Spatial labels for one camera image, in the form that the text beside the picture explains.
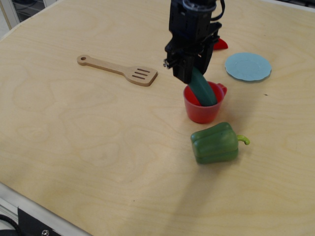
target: wooden table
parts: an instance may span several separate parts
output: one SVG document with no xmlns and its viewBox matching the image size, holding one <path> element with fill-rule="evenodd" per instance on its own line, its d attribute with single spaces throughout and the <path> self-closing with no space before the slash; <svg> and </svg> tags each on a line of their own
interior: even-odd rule
<svg viewBox="0 0 315 236">
<path fill-rule="evenodd" d="M 169 7 L 60 0 L 0 42 L 0 181 L 95 236 L 315 235 L 315 13 L 227 1 L 229 49 L 205 77 L 228 92 L 217 119 L 197 124 L 163 67 Z M 238 52 L 265 57 L 271 76 L 232 79 L 224 62 Z M 158 77 L 134 85 L 80 54 Z M 198 165 L 190 135 L 223 121 L 251 144 Z"/>
</svg>

